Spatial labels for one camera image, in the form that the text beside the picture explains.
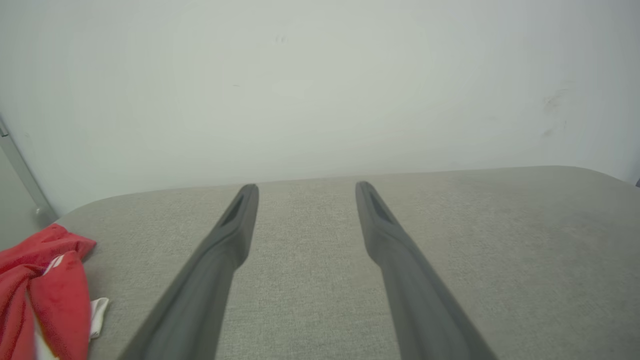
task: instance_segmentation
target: red fabric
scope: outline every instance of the red fabric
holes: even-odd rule
[[[86,359],[91,309],[81,259],[94,246],[53,224],[0,252],[0,359],[33,359],[33,314],[55,356]]]

